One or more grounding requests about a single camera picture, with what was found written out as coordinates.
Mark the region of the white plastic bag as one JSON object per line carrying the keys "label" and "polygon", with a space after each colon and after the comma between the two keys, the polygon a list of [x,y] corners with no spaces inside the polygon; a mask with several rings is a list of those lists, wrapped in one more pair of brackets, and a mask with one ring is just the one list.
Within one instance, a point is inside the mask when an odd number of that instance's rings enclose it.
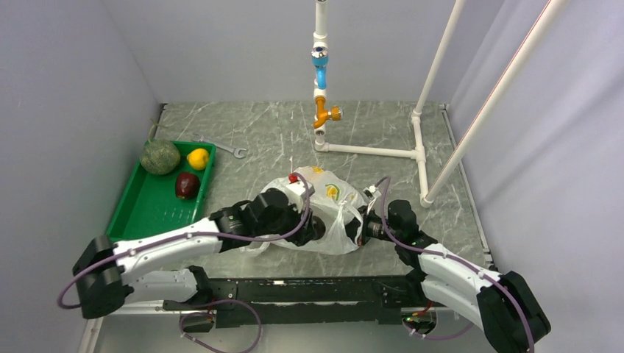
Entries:
{"label": "white plastic bag", "polygon": [[358,250],[364,222],[358,209],[367,207],[361,193],[331,171],[316,166],[300,167],[295,171],[314,188],[311,214],[320,218],[325,232],[320,239],[311,240],[303,246],[294,245],[292,237],[276,240],[273,244],[328,255],[343,255]]}

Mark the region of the dark red fake fruit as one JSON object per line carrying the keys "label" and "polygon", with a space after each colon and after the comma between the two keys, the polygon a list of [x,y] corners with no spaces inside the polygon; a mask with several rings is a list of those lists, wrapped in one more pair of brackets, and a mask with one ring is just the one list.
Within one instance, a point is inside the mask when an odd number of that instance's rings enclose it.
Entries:
{"label": "dark red fake fruit", "polygon": [[197,175],[187,171],[181,172],[174,185],[175,196],[178,199],[194,199],[199,193],[200,185]]}

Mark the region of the yellow fake lemon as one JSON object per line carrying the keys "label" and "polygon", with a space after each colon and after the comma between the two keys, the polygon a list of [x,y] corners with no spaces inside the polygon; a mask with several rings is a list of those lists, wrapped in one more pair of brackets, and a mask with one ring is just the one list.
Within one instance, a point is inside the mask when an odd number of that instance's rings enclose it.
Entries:
{"label": "yellow fake lemon", "polygon": [[196,171],[203,171],[207,168],[210,159],[210,153],[207,149],[198,148],[190,152],[186,160],[190,167]]}

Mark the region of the green fake melon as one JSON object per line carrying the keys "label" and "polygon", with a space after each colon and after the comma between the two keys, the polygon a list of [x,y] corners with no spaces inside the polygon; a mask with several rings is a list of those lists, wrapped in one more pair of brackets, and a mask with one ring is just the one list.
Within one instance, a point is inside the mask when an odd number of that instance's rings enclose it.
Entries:
{"label": "green fake melon", "polygon": [[170,140],[148,141],[140,154],[139,163],[150,174],[165,175],[173,171],[181,160],[178,148]]}

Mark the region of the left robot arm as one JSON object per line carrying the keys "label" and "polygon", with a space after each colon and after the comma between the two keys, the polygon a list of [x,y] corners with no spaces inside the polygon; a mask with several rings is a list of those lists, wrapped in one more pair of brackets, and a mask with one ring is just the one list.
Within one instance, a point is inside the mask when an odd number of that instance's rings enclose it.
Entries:
{"label": "left robot arm", "polygon": [[205,307],[213,299],[199,266],[162,267],[202,254],[219,254],[253,242],[286,240],[296,247],[320,239],[326,226],[313,214],[305,191],[270,188],[252,200],[223,207],[194,224],[138,240],[94,238],[72,268],[82,317],[101,318],[124,304],[168,300]]}

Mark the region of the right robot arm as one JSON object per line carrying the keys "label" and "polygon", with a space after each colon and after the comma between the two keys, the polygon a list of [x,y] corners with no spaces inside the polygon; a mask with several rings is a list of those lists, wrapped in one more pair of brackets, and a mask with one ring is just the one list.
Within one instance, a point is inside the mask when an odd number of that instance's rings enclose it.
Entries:
{"label": "right robot arm", "polygon": [[525,279],[471,263],[446,249],[419,228],[406,200],[395,200],[381,218],[358,208],[346,224],[347,237],[362,246],[374,238],[394,244],[406,275],[409,302],[443,304],[481,329],[496,352],[528,352],[551,331],[550,322]]}

